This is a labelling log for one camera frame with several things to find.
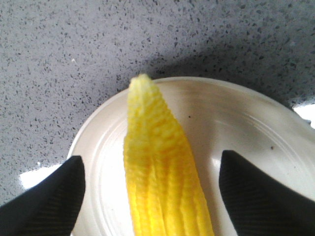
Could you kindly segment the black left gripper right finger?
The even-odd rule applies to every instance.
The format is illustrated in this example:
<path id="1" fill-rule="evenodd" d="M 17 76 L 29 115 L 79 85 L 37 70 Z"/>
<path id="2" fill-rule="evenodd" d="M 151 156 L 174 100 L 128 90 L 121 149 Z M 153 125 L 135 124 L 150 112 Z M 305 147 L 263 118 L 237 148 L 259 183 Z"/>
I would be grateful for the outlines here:
<path id="1" fill-rule="evenodd" d="M 315 202 L 275 180 L 233 150 L 224 150 L 220 194 L 239 236 L 313 236 Z"/>

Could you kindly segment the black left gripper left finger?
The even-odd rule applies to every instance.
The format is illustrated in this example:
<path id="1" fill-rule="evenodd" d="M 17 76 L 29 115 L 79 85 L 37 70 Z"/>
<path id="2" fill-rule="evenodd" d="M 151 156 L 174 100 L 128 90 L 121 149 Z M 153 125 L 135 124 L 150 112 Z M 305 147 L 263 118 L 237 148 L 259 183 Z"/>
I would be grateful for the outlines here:
<path id="1" fill-rule="evenodd" d="M 81 156 L 72 156 L 38 185 L 0 208 L 2 236 L 69 236 L 85 194 Z"/>

